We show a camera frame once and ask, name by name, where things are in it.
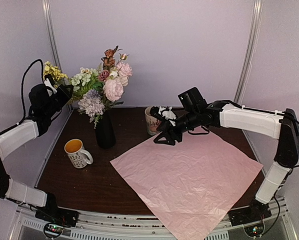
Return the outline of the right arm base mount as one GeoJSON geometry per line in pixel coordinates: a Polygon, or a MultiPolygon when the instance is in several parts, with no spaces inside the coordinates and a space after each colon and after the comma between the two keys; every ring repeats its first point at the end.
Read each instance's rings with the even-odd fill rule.
{"type": "Polygon", "coordinates": [[[272,213],[268,203],[252,199],[248,206],[230,210],[228,216],[233,227],[243,225],[246,235],[255,239],[265,233],[264,220],[271,217],[272,213]]]}

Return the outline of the orange brown flower stem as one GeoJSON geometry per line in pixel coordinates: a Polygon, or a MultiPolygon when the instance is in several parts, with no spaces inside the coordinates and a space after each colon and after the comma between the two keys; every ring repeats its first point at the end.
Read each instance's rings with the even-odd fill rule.
{"type": "Polygon", "coordinates": [[[115,66],[115,53],[120,50],[121,48],[117,45],[115,48],[109,48],[104,52],[104,57],[101,58],[103,70],[110,71],[115,66]]]}

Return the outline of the yellow small flower bunch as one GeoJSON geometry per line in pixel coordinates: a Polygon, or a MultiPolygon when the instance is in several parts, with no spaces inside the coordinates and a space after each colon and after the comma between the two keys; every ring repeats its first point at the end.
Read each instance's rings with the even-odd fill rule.
{"type": "Polygon", "coordinates": [[[68,83],[68,76],[50,61],[44,63],[43,78],[44,80],[48,79],[51,85],[55,88],[68,83]]]}

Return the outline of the large pale pink peony stem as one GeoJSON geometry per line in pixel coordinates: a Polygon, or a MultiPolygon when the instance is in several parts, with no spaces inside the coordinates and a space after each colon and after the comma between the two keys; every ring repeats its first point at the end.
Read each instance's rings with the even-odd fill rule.
{"type": "Polygon", "coordinates": [[[121,82],[116,79],[109,79],[105,82],[103,92],[106,98],[111,102],[118,101],[124,94],[124,87],[121,82]]]}

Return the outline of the mauve and white flower stem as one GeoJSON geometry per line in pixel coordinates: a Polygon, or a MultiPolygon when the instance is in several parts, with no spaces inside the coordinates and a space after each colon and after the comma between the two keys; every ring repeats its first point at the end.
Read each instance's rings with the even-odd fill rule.
{"type": "Polygon", "coordinates": [[[100,82],[106,82],[108,79],[115,79],[118,77],[118,72],[115,70],[103,70],[99,75],[98,75],[98,80],[100,82]]]}

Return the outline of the white green hydrangea bunch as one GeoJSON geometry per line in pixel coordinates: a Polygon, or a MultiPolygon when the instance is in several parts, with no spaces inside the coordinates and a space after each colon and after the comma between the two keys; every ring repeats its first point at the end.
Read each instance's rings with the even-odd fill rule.
{"type": "Polygon", "coordinates": [[[103,90],[104,83],[99,79],[100,71],[96,68],[81,67],[79,73],[68,79],[73,86],[71,102],[77,102],[90,90],[98,92],[103,90]]]}

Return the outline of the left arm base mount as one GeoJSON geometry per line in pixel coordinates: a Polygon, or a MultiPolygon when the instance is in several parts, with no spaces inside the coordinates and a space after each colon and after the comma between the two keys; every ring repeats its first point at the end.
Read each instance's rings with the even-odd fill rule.
{"type": "Polygon", "coordinates": [[[60,237],[65,229],[75,227],[79,218],[78,211],[59,207],[56,196],[52,193],[47,193],[45,206],[32,208],[35,209],[37,219],[46,221],[42,231],[50,240],[60,237]]]}

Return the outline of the pink rose stem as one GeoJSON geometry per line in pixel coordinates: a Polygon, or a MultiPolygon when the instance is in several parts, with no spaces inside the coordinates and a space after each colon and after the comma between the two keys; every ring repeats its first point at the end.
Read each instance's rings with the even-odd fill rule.
{"type": "Polygon", "coordinates": [[[129,78],[133,75],[132,67],[126,62],[128,54],[119,54],[119,61],[114,67],[114,79],[118,80],[123,87],[129,84],[129,78]]]}

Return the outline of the blue white hydrangea bunch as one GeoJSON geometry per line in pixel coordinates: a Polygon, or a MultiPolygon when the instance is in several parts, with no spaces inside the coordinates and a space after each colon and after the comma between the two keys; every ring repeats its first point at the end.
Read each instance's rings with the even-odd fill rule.
{"type": "Polygon", "coordinates": [[[95,89],[89,90],[78,101],[78,106],[80,112],[88,115],[89,122],[93,123],[94,128],[96,128],[105,113],[105,105],[99,92],[95,89]]]}

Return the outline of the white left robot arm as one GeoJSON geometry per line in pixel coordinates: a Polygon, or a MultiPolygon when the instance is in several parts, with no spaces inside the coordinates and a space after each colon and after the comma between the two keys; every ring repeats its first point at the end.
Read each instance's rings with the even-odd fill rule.
{"type": "Polygon", "coordinates": [[[34,86],[28,94],[29,114],[22,123],[0,135],[0,199],[12,199],[40,207],[50,222],[57,222],[61,210],[48,202],[48,194],[12,179],[6,172],[3,160],[27,142],[45,134],[53,122],[53,116],[72,98],[72,85],[52,87],[49,83],[34,86]]]}

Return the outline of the pink tissue wrapping sheet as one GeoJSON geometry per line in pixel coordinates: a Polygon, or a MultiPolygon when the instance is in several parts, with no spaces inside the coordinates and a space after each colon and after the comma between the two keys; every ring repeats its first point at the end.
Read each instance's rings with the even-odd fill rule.
{"type": "Polygon", "coordinates": [[[174,146],[148,139],[111,165],[179,240],[204,239],[263,167],[214,133],[174,146]]]}

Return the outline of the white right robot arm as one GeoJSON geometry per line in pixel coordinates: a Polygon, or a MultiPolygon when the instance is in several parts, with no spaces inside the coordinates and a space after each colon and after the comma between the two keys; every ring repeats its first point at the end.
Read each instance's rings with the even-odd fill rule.
{"type": "Polygon", "coordinates": [[[178,98],[186,111],[182,116],[176,116],[171,107],[150,108],[150,115],[161,122],[157,128],[159,135],[154,139],[156,144],[174,146],[183,140],[183,133],[193,135],[197,127],[207,135],[210,126],[250,131],[278,141],[273,164],[255,195],[256,202],[246,209],[246,217],[256,221],[299,161],[299,122],[295,111],[249,108],[231,100],[207,103],[197,87],[178,98]]]}

